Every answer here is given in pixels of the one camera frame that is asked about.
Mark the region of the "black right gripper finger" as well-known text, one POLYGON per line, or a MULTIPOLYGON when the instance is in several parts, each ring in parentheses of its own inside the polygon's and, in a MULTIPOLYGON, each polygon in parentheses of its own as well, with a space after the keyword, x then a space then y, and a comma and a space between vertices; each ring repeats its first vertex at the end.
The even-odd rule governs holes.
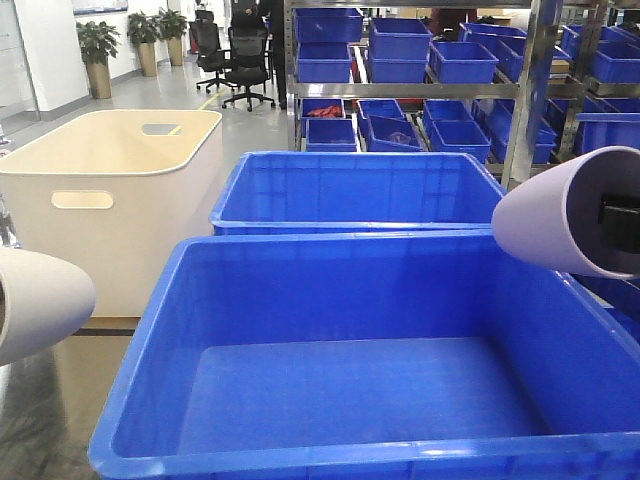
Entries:
POLYGON ((603 194, 598 223, 603 242, 626 253, 639 252, 639 198, 630 195, 603 194))

